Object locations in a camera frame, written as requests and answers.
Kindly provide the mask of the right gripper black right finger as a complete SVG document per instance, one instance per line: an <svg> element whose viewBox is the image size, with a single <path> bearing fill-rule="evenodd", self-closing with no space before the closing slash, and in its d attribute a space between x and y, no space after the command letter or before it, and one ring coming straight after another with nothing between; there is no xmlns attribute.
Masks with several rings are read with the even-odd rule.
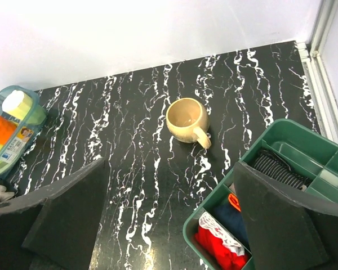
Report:
<svg viewBox="0 0 338 270"><path fill-rule="evenodd" d="M241 161L233 182L256 269L338 269L338 203Z"/></svg>

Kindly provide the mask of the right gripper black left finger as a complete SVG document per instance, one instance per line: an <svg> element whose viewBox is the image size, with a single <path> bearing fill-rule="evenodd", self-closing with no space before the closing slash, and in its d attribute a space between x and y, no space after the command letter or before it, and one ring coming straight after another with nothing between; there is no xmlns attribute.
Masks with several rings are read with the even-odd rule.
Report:
<svg viewBox="0 0 338 270"><path fill-rule="evenodd" d="M105 201L105 159L0 203L0 269L88 269Z"/></svg>

